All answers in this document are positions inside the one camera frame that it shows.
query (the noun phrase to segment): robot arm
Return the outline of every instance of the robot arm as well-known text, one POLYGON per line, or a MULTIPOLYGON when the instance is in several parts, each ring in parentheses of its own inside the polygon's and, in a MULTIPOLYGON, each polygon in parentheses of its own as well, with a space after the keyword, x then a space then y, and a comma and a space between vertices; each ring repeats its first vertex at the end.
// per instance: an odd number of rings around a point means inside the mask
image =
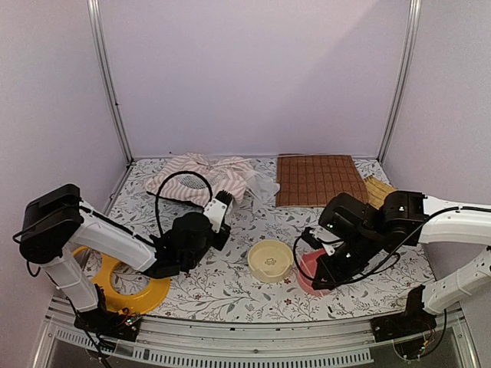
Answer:
POLYGON ((223 249, 230 231, 223 220, 231 201, 230 194, 220 192, 203 214, 186 213, 162 238, 146 238, 95 211, 77 186, 66 185, 28 204, 20 252, 68 296, 78 314, 76 326, 107 332, 108 321, 119 326, 121 317, 106 310, 104 292, 85 277, 65 246, 83 245, 152 278, 168 278, 195 268, 212 246, 223 249))
POLYGON ((375 209, 355 198, 340 194, 325 207, 319 225, 338 237, 326 241, 325 232, 305 229, 302 239, 311 247, 324 247, 318 258, 314 289, 334 289, 362 280, 378 266, 365 271, 380 251, 387 260, 402 245, 459 242, 487 245, 469 264, 443 278, 421 285, 407 296, 403 313, 371 321, 377 341, 389 340, 435 328, 435 316, 447 307, 491 283, 491 206, 449 202, 418 192, 393 192, 384 206, 375 209), (365 275, 356 278, 357 274, 365 275))
POLYGON ((448 212, 427 222, 421 230, 420 243, 459 242, 487 245, 470 263, 441 280, 425 285, 423 310, 438 315, 450 305, 491 283, 491 213, 469 210, 479 206, 480 209, 491 211, 491 206, 448 202, 434 197, 427 197, 423 205, 427 213, 450 207, 458 207, 460 210, 448 212))

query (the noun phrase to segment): white wall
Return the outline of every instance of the white wall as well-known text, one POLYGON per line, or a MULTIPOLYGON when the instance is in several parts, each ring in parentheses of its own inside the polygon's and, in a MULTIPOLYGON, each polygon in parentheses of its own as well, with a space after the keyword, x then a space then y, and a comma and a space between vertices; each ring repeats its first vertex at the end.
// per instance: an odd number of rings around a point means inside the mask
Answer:
POLYGON ((99 209, 124 171, 86 2, 0 5, 0 366, 25 368, 51 299, 11 236, 25 205, 73 182, 99 209))
POLYGON ((104 0, 133 154, 376 156, 409 0, 104 0))
MULTIPOLYGON (((384 165, 395 186, 491 203, 491 2, 423 2, 403 105, 384 165)), ((439 276, 482 247, 428 248, 439 276)), ((491 289, 462 303, 483 367, 491 362, 491 289)))

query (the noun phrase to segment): floral tablecloth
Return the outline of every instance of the floral tablecloth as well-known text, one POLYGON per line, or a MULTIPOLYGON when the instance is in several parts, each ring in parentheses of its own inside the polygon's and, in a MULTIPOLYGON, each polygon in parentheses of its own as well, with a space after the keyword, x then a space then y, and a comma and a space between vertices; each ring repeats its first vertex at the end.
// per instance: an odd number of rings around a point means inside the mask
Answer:
MULTIPOLYGON (((158 173, 165 159, 142 159, 135 163, 125 182, 110 217, 129 225, 142 234, 157 234, 153 212, 154 197, 145 192, 143 184, 158 173)), ((374 175, 387 181, 375 160, 355 160, 361 176, 374 175)), ((275 178, 276 158, 252 159, 256 170, 275 178)), ((191 211, 189 206, 161 200, 162 226, 169 229, 177 216, 191 211)), ((292 246, 305 226, 317 223, 321 208, 279 208, 274 199, 257 212, 252 212, 252 198, 235 207, 227 218, 231 236, 222 251, 211 249, 201 264, 189 274, 172 278, 170 292, 153 315, 192 320, 235 322, 287 322, 335 320, 360 317, 404 309, 407 292, 426 281, 433 273, 422 248, 405 247, 401 260, 394 267, 356 284, 345 285, 324 297, 306 294, 298 285, 297 271, 277 284, 263 284, 249 274, 247 252, 258 241, 278 239, 292 246)), ((302 241, 298 252, 311 251, 302 241)), ((379 261, 378 255, 373 261, 379 261)), ((85 272, 97 272, 101 260, 93 255, 85 272)), ((113 273, 113 286, 122 294, 136 294, 148 280, 126 265, 113 273)))

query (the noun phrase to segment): pink cup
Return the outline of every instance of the pink cup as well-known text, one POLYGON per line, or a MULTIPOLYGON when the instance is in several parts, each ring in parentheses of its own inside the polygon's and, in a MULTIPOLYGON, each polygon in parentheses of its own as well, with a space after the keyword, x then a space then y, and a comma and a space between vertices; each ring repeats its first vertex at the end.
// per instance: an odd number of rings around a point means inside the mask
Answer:
MULTIPOLYGON (((306 253, 302 255, 302 258, 300 259, 300 266, 302 267, 303 272, 305 272, 311 278, 315 276, 315 270, 317 269, 317 258, 320 255, 325 255, 324 249, 319 249, 318 251, 313 251, 312 253, 306 253)), ((303 291, 316 297, 323 297, 329 294, 329 290, 314 290, 312 288, 312 281, 307 280, 300 272, 298 273, 298 284, 300 284, 300 288, 302 288, 303 291)))

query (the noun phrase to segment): pink striped towel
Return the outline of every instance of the pink striped towel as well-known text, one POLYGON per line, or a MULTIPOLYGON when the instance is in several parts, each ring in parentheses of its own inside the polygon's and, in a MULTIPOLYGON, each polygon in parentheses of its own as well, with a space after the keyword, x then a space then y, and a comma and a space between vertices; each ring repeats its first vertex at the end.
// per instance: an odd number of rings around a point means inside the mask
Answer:
MULTIPOLYGON (((213 195, 220 190, 226 190, 240 204, 247 190, 247 182, 244 177, 253 171, 249 160, 242 157, 229 157, 214 163, 210 161, 197 153, 176 156, 164 166, 160 173, 145 183, 145 189, 156 194, 160 184, 167 176, 177 171, 189 170, 203 175, 208 180, 212 186, 213 195)), ((192 202, 201 207, 204 207, 210 200, 205 184, 199 178, 186 174, 172 178, 163 187, 160 196, 192 202)))

